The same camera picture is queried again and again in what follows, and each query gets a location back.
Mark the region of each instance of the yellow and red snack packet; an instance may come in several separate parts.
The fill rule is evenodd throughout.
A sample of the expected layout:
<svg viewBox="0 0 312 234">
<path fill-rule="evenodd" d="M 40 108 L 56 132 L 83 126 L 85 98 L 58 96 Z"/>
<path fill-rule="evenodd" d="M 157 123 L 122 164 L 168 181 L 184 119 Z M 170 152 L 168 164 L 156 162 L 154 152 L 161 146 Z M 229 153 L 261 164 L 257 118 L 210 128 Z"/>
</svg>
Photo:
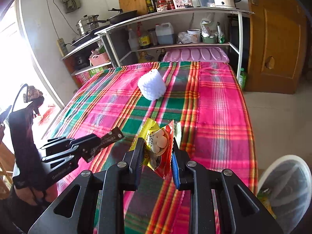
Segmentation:
<svg viewBox="0 0 312 234">
<path fill-rule="evenodd" d="M 168 180 L 171 171 L 171 153 L 174 141 L 174 120 L 160 128 L 156 121 L 148 118 L 129 151 L 134 150 L 138 137 L 145 140 L 143 164 Z"/>
</svg>

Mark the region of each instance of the brown door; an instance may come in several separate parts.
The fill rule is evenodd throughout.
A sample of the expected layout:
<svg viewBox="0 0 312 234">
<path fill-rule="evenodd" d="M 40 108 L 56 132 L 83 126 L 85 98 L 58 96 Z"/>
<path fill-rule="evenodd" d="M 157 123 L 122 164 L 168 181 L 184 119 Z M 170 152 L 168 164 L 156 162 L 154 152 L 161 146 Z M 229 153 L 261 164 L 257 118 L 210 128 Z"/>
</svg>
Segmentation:
<svg viewBox="0 0 312 234">
<path fill-rule="evenodd" d="M 306 18 L 296 0 L 249 0 L 246 91 L 293 94 L 305 60 Z"/>
</svg>

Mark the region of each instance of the white trash bin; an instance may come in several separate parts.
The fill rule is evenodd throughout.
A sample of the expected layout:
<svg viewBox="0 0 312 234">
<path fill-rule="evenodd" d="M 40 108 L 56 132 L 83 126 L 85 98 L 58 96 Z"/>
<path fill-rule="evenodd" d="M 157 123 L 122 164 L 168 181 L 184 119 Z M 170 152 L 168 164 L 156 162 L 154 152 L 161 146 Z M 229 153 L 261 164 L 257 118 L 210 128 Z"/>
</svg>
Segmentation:
<svg viewBox="0 0 312 234">
<path fill-rule="evenodd" d="M 310 205 L 312 177 L 308 165 L 298 156 L 283 156 L 261 175 L 258 193 L 261 188 L 271 190 L 269 201 L 276 221 L 284 234 L 289 234 Z"/>
</svg>

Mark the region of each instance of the screw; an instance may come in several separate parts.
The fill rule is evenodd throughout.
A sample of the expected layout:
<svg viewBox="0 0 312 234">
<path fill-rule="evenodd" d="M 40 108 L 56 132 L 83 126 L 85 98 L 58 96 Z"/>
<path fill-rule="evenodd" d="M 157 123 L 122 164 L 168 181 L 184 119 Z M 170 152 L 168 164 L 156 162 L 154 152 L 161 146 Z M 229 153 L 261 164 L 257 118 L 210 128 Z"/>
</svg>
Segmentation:
<svg viewBox="0 0 312 234">
<path fill-rule="evenodd" d="M 124 161 L 121 161 L 121 162 L 119 162 L 119 163 L 117 164 L 117 166 L 118 166 L 119 168 L 123 168 L 123 167 L 125 167 L 126 165 L 127 165 L 127 163 L 124 162 Z"/>
<path fill-rule="evenodd" d="M 188 166 L 189 167 L 195 167 L 196 166 L 196 162 L 195 161 L 188 161 Z"/>
<path fill-rule="evenodd" d="M 90 170 L 84 170 L 84 171 L 82 171 L 81 176 L 82 177 L 88 177 L 88 176 L 90 176 L 90 174 L 91 174 Z"/>
<path fill-rule="evenodd" d="M 225 176 L 232 176 L 232 174 L 233 174 L 233 172 L 230 169 L 225 169 L 223 171 L 223 173 L 224 173 Z"/>
</svg>

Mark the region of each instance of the white wall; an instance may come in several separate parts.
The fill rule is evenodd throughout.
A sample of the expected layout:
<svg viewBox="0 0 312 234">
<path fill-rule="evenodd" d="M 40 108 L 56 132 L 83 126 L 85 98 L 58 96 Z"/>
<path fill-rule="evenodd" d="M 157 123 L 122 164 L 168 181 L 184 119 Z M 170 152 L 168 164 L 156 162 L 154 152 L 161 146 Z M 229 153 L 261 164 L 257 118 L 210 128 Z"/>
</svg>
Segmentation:
<svg viewBox="0 0 312 234">
<path fill-rule="evenodd" d="M 76 35 L 65 22 L 58 9 L 48 0 L 51 15 L 53 17 L 56 30 L 60 38 L 66 43 L 70 43 Z M 99 19 L 105 20 L 116 15 L 116 12 L 108 11 L 111 8 L 119 8 L 118 0 L 80 0 L 82 7 L 77 11 L 65 14 L 70 25 L 76 29 L 76 23 L 83 15 L 99 14 Z M 60 0 L 55 0 L 56 4 L 64 13 L 64 9 Z M 237 7 L 248 10 L 248 1 L 242 0 L 237 3 Z M 67 104 L 73 96 L 76 85 L 60 60 L 61 55 L 56 45 L 57 35 L 53 29 L 53 25 L 49 16 L 46 0 L 21 0 L 21 12 L 25 24 L 26 34 L 30 41 L 31 47 L 42 68 L 45 76 L 51 83 L 52 87 L 59 95 L 60 99 Z M 193 27 L 199 27 L 199 21 L 203 15 L 196 14 Z M 169 18 L 161 18 L 157 23 L 172 22 L 175 25 L 175 31 L 185 30 L 189 26 L 191 15 L 180 15 Z M 150 28 L 155 24 L 156 20 L 147 23 L 146 27 Z"/>
</svg>

